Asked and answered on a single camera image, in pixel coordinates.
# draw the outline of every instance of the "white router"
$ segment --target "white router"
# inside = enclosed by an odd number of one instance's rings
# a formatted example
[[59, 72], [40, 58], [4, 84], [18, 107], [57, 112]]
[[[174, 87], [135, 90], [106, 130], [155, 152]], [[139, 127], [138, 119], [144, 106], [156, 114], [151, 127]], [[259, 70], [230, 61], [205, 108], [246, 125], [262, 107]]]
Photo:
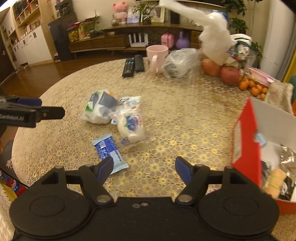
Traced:
[[140, 33], [139, 33], [139, 42], [137, 42], [135, 33], [133, 34], [133, 42], [132, 42], [132, 39], [131, 39], [131, 35], [128, 36], [128, 39], [130, 41], [131, 47], [146, 47], [149, 44], [149, 42], [148, 42], [148, 34], [146, 34], [146, 33], [144, 33], [144, 42], [142, 42], [142, 37], [141, 37]]

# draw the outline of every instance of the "television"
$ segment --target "television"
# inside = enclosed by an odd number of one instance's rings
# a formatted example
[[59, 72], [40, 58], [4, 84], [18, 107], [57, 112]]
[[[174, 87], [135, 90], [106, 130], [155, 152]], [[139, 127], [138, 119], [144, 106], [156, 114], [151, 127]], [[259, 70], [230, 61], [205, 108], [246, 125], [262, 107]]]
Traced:
[[202, 2], [202, 3], [210, 3], [210, 4], [214, 4], [214, 5], [218, 5], [218, 6], [224, 6], [221, 3], [221, 0], [190, 0], [190, 2]]

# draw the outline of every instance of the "blueberry picture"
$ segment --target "blueberry picture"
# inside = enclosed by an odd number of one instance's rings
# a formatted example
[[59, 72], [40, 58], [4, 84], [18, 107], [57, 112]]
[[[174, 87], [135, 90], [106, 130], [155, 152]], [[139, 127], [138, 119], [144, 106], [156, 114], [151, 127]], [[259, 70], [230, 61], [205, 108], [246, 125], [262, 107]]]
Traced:
[[130, 130], [130, 131], [134, 131], [136, 129], [136, 127], [138, 126], [138, 118], [135, 116], [127, 116], [126, 117], [126, 127]]

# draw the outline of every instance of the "drawer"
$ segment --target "drawer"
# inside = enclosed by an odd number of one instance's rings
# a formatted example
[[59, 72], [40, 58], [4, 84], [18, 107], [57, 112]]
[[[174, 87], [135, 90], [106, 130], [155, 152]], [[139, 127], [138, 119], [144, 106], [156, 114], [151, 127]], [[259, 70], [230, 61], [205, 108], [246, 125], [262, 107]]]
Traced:
[[92, 45], [91, 41], [84, 41], [84, 42], [72, 43], [69, 45], [69, 48], [71, 52], [74, 52], [74, 51], [93, 49], [94, 46]]
[[200, 48], [200, 44], [199, 43], [192, 43], [191, 42], [191, 48], [199, 49]]
[[199, 43], [198, 37], [200, 36], [202, 32], [199, 31], [191, 31], [191, 42], [193, 43]]
[[93, 40], [94, 48], [126, 47], [124, 37], [113, 37]]

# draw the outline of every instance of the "mug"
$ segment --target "mug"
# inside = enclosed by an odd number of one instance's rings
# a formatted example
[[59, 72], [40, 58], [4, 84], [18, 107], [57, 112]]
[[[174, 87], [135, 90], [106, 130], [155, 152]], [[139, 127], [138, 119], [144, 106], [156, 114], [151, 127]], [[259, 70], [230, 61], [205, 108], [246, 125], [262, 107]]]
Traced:
[[168, 46], [151, 45], [146, 48], [147, 57], [150, 62], [150, 71], [153, 73], [161, 73], [165, 58], [168, 56]]

